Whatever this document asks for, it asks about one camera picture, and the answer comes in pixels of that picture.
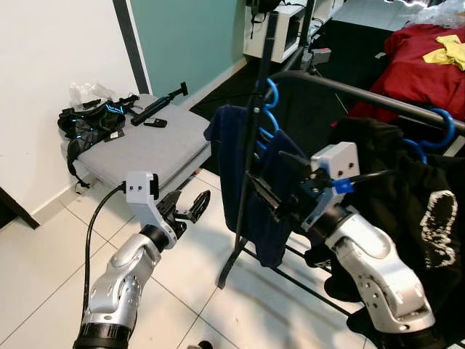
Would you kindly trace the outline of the black metal clothes rack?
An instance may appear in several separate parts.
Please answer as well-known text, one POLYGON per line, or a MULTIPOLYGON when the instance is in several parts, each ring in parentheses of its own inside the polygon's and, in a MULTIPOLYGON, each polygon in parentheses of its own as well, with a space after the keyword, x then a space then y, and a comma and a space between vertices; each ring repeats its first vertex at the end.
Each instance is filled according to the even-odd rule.
MULTIPOLYGON (((315 3, 316 0, 308 0, 302 32, 300 32, 298 49, 293 54, 291 54, 288 59, 283 61, 283 67, 281 70, 279 70, 279 72, 276 73, 276 76, 288 77, 289 79, 300 79, 302 81, 315 84, 315 86, 325 87, 329 91, 333 91, 336 94, 340 92, 345 93, 349 96, 356 97, 356 99, 361 100, 361 102, 398 113, 399 117, 402 117, 402 119, 408 119, 423 125, 429 125, 430 127, 434 127, 435 129, 439 129, 444 132, 444 120, 442 120, 442 117, 439 116, 439 114, 433 113, 429 111, 429 109, 416 106, 415 104, 400 102, 399 100, 393 99, 393 97, 386 97, 372 93, 368 90, 358 89, 358 87, 353 87, 349 84, 332 79, 326 79, 323 76, 315 76, 315 74, 308 73, 306 71, 300 70, 300 67, 296 67, 295 65, 300 63, 302 51, 308 49, 312 43, 310 25, 313 18, 313 11, 315 11, 315 3)), ((269 19, 270 29, 265 36, 264 49, 259 60, 259 72, 258 77, 256 78, 256 87, 253 91, 254 96, 250 97, 249 104, 247 105, 249 112, 248 116, 246 117, 245 129, 243 129, 243 136, 245 136, 245 139, 243 139, 243 142, 239 144, 240 147, 245 148, 246 152, 252 152, 254 149, 252 142, 256 139, 256 136, 258 136, 258 123, 256 122, 256 118, 259 116, 259 114, 262 114, 264 96, 268 91, 268 84, 266 79, 270 79, 270 63, 272 62, 270 60, 270 54, 272 54, 273 44, 275 44, 275 38, 273 38, 273 30, 275 30, 275 28, 273 28, 273 26, 275 26, 276 20, 276 14, 272 14, 269 19)), ((463 136, 465 133, 465 123, 455 120, 455 124, 455 137, 459 135, 463 136)), ((252 163, 253 156, 251 154, 246 154, 246 169, 245 173, 243 173, 243 176, 246 177, 246 173, 251 172, 252 163)), ((248 192, 250 190, 255 190, 255 188, 246 177, 242 184, 243 192, 241 194, 238 209, 239 218, 237 220, 236 229, 233 230, 233 233, 235 233, 235 243, 233 243, 232 252, 230 253, 226 262, 223 263, 222 269, 220 270, 218 279, 216 281, 216 286, 219 289, 225 288, 228 277, 230 273, 232 273, 233 268, 235 268, 235 263, 243 252, 245 252, 246 255, 253 258, 254 260, 258 258, 256 254, 252 252, 252 250, 247 249, 247 241, 241 236, 241 229, 245 225, 245 217, 243 216, 243 213, 245 213, 248 192)))

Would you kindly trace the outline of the clear plastic bag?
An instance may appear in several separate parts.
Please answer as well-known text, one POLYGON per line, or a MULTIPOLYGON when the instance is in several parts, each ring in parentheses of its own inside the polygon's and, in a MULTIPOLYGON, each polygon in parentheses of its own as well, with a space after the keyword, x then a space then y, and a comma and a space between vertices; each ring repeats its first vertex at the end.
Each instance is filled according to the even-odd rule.
POLYGON ((70 106, 79 106, 93 100, 115 100, 118 94, 100 83, 72 83, 69 86, 70 106))

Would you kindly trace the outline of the teal door panel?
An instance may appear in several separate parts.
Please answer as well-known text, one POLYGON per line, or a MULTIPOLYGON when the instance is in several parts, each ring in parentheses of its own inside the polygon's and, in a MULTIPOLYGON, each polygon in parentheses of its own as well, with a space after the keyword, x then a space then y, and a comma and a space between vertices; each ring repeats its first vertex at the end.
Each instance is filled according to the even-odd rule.
POLYGON ((190 94, 242 63, 246 0, 127 0, 150 91, 190 94))

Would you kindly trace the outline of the black bag with blue trim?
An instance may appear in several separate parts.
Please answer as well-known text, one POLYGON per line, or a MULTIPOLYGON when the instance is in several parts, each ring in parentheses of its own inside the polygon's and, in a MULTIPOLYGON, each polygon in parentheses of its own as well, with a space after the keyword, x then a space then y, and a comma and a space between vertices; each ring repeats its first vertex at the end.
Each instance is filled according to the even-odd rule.
POLYGON ((110 142, 125 136, 126 117, 135 116, 131 110, 139 99, 136 95, 120 97, 119 100, 93 100, 81 103, 82 111, 76 108, 67 108, 61 111, 57 119, 57 126, 68 140, 65 150, 65 159, 70 175, 77 179, 77 184, 89 188, 90 184, 80 179, 74 162, 80 153, 86 152, 93 145, 110 142))

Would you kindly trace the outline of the grey cushioned ottoman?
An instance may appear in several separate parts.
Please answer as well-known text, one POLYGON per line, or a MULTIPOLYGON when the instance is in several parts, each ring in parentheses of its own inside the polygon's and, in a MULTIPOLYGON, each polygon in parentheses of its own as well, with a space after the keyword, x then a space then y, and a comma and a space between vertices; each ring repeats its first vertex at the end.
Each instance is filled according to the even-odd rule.
POLYGON ((76 165, 100 182, 116 186, 130 172, 150 172, 158 177, 160 190, 176 190, 211 156, 211 143, 205 139, 209 120, 187 109, 170 104, 156 119, 166 127, 123 127, 123 137, 93 145, 79 154, 76 165))

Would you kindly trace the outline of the black selfie stick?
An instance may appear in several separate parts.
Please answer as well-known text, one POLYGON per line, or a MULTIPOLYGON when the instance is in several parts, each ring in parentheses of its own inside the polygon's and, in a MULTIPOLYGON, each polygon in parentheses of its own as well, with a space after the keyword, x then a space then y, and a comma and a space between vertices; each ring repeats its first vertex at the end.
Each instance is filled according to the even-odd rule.
POLYGON ((147 119, 162 110, 167 105, 173 102, 175 97, 179 95, 188 95, 188 87, 185 81, 180 83, 180 88, 168 93, 166 96, 159 97, 158 99, 154 100, 149 106, 147 106, 141 113, 136 113, 135 116, 132 117, 130 123, 133 126, 139 126, 140 124, 144 123, 147 119))

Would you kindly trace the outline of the navy blue garment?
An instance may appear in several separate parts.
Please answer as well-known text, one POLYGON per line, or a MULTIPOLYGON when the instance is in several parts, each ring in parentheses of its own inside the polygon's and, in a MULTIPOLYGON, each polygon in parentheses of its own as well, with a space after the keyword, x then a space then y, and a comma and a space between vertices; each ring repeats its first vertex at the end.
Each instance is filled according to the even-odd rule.
MULTIPOLYGON (((224 105, 214 113, 203 136, 216 146, 214 152, 218 162, 220 193, 224 205, 224 219, 230 230, 235 230, 238 209, 245 175, 245 150, 239 147, 245 135, 247 110, 236 105, 224 105)), ((256 150, 259 158, 254 160, 251 173, 269 184, 279 199, 292 195, 300 180, 299 173, 282 159, 279 152, 291 153, 307 159, 305 152, 283 132, 275 131, 265 149, 256 150)), ((275 268, 282 263, 285 245, 292 227, 287 222, 276 222, 269 207, 255 193, 248 195, 245 212, 245 228, 241 236, 252 242, 260 265, 275 268)))

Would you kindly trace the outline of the yellow cloth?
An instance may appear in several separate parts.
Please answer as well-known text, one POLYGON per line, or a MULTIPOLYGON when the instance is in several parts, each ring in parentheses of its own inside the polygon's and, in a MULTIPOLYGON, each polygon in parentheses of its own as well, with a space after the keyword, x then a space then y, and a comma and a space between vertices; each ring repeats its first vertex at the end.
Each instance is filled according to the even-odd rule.
POLYGON ((439 49, 429 51, 422 56, 422 60, 428 64, 454 65, 461 72, 465 71, 465 46, 458 34, 448 34, 448 36, 438 36, 435 38, 439 49))

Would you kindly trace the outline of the grey power adapter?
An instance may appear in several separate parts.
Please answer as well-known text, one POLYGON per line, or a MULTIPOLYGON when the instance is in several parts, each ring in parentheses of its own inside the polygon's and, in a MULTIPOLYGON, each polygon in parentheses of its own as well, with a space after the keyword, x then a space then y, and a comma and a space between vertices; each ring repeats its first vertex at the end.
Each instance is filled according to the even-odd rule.
POLYGON ((332 50, 331 49, 305 49, 302 51, 300 57, 300 70, 306 72, 312 72, 316 70, 316 66, 327 63, 330 60, 332 50))

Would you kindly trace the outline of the black cabinet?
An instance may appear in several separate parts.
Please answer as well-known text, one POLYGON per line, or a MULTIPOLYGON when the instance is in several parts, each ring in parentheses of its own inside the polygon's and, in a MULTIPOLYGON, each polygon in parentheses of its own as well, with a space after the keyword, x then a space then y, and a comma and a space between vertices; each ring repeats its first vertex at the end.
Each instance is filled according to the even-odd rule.
POLYGON ((37 229, 41 226, 41 224, 33 218, 32 214, 27 212, 27 210, 20 206, 6 190, 0 187, 0 229, 17 218, 23 220, 23 222, 32 229, 37 229))

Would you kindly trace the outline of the black patterned rug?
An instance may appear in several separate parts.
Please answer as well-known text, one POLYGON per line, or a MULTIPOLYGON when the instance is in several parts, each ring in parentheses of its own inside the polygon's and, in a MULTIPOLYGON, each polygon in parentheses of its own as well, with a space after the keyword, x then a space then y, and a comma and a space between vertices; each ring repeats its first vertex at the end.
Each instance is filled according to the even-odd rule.
MULTIPOLYGON (((381 53, 389 36, 391 32, 386 30, 329 21, 323 26, 321 36, 312 43, 313 49, 330 50, 328 61, 316 64, 317 73, 359 89, 370 89, 387 66, 381 53)), ((258 70, 259 61, 250 57, 239 72, 195 104, 193 113, 210 120, 222 105, 245 106, 258 70)), ((332 123, 345 119, 349 110, 359 102, 346 93, 305 81, 286 80, 277 86, 281 97, 272 113, 282 129, 306 152, 323 148, 328 142, 332 123)))

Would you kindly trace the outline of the crumpled clear plastic sheet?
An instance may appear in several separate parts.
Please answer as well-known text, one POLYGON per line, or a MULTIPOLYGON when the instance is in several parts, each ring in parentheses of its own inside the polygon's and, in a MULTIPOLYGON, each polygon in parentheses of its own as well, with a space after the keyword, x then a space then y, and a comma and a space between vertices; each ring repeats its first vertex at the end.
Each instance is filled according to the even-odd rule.
POLYGON ((441 3, 432 4, 410 17, 408 23, 461 28, 465 26, 465 0, 442 0, 441 3))

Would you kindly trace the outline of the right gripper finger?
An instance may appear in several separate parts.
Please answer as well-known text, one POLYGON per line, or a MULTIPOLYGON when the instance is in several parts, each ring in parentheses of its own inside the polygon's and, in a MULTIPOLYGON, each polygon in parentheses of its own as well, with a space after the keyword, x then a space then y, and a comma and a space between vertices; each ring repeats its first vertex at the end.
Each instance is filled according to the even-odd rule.
POLYGON ((279 151, 278 152, 279 159, 289 169, 292 169, 293 172, 297 173, 298 175, 312 175, 315 171, 312 168, 312 163, 305 158, 305 156, 299 156, 299 154, 289 153, 286 151, 279 151))
POLYGON ((263 203, 268 207, 270 216, 276 221, 280 222, 281 216, 281 206, 282 201, 279 199, 278 196, 275 195, 273 192, 272 187, 268 182, 262 179, 260 176, 256 176, 250 172, 246 173, 247 180, 252 183, 253 187, 255 188, 256 193, 258 193, 258 197, 262 200, 263 203))

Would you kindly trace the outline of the white box appliance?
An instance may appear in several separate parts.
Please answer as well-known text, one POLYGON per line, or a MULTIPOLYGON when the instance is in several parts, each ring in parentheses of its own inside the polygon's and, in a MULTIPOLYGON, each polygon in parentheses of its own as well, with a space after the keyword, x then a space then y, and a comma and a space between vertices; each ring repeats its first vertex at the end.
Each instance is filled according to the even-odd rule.
POLYGON ((270 60, 282 63, 299 45, 300 32, 308 0, 246 0, 246 27, 243 34, 243 53, 261 57, 265 36, 270 29, 270 16, 276 14, 270 60))

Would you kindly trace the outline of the black door frame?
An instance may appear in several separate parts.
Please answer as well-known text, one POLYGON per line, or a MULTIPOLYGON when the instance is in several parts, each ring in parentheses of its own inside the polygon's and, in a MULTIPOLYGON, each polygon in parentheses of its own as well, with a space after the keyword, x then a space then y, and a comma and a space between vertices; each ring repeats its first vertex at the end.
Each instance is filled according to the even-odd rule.
POLYGON ((139 38, 137 38, 137 28, 131 11, 131 0, 112 0, 112 2, 137 91, 142 94, 150 94, 152 87, 148 80, 142 47, 139 38))

